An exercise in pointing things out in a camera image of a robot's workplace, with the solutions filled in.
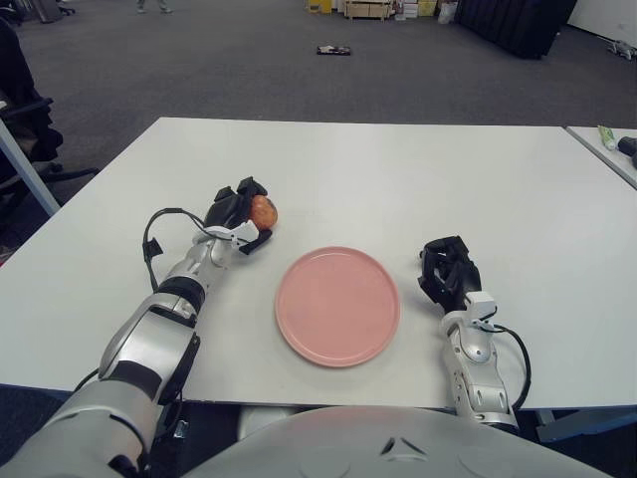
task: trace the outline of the white table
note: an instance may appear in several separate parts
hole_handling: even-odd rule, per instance
[[[529,347],[527,408],[637,402],[637,192],[557,127],[160,119],[0,268],[0,382],[72,389],[150,291],[140,246],[152,212],[203,215],[218,188],[248,175],[267,185],[280,222],[202,310],[185,398],[451,405],[442,309],[418,288],[417,253],[460,234],[497,322]],[[153,226],[159,277],[193,232],[185,218]],[[287,267],[327,245],[376,258],[402,300],[388,349],[352,368],[310,364],[275,323]],[[522,360],[498,341],[515,398]]]
[[[637,168],[626,154],[619,150],[609,151],[601,142],[599,130],[596,127],[569,126],[566,129],[588,150],[604,161],[608,166],[623,177],[628,184],[637,189]],[[613,128],[617,142],[624,137],[637,137],[637,129]]]

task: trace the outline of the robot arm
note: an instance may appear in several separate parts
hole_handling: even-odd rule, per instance
[[[421,289],[445,310],[440,332],[443,360],[459,416],[518,432],[516,416],[498,374],[492,334],[494,299],[482,291],[480,272],[459,236],[428,243],[421,252]]]
[[[249,219],[257,193],[267,191],[252,178],[244,179],[237,193],[220,191],[184,259],[108,343],[99,380],[74,393],[0,470],[1,476],[148,473],[158,405],[173,401],[190,373],[200,345],[195,325],[206,297],[235,250],[249,246],[242,251],[249,253],[271,235]]]

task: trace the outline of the plate rim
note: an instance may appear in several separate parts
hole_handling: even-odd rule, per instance
[[[385,277],[386,282],[390,286],[391,295],[393,296],[393,299],[394,299],[395,313],[393,314],[392,327],[390,332],[387,334],[387,337],[379,345],[377,350],[373,351],[371,354],[363,355],[361,358],[358,358],[355,361],[352,361],[352,360],[344,361],[344,360],[339,360],[337,358],[325,359],[322,356],[314,354],[312,351],[308,350],[307,348],[302,348],[301,347],[302,344],[300,343],[300,341],[296,341],[294,340],[294,338],[289,337],[289,335],[286,333],[286,329],[282,326],[282,319],[281,319],[281,313],[280,313],[280,310],[282,307],[281,296],[282,296],[282,291],[284,289],[283,286],[286,283],[286,280],[299,264],[306,262],[308,259],[311,259],[312,257],[324,255],[325,252],[348,252],[349,255],[362,256],[366,260],[370,261],[371,264],[373,264],[376,267],[376,269],[378,269],[382,273],[382,275]],[[281,279],[281,282],[279,283],[279,288],[277,289],[277,295],[275,297],[275,319],[277,321],[279,332],[284,337],[287,344],[304,359],[312,363],[322,365],[322,366],[328,366],[331,368],[345,368],[348,366],[359,365],[361,363],[365,363],[366,361],[369,361],[375,358],[380,353],[382,353],[385,349],[387,349],[387,347],[393,340],[394,336],[396,335],[396,331],[398,330],[398,325],[400,324],[401,312],[402,312],[402,307],[400,303],[400,294],[398,293],[398,288],[396,287],[396,283],[394,282],[392,277],[389,275],[387,270],[382,266],[382,264],[380,264],[380,262],[378,262],[376,259],[371,257],[369,254],[366,254],[359,249],[354,249],[352,247],[346,247],[346,246],[319,247],[317,249],[313,249],[312,251],[305,253],[303,256],[298,258],[288,267],[285,274],[283,275],[283,278]]]

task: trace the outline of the gray carpet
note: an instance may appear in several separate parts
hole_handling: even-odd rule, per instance
[[[19,29],[68,168],[103,167],[161,116],[637,126],[636,65],[564,28],[542,61],[458,25],[312,15],[303,0],[77,0]],[[319,57],[317,45],[351,57]],[[82,181],[59,186],[65,199]]]

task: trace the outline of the office chair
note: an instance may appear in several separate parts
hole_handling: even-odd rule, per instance
[[[64,0],[56,0],[56,3],[58,4],[58,8],[60,9],[63,15],[70,17],[71,15],[76,14],[76,9],[73,7],[69,7],[67,5],[67,2],[65,2]]]
[[[24,21],[24,12],[13,0],[0,0],[0,18],[19,27]]]
[[[66,181],[100,172],[96,168],[63,172],[53,161],[58,156],[62,135],[50,128],[50,98],[42,98],[35,90],[33,77],[12,28],[0,19],[0,100],[8,107],[0,110],[0,120],[20,145],[45,183]],[[0,151],[0,222],[17,208],[29,193],[7,157]]]

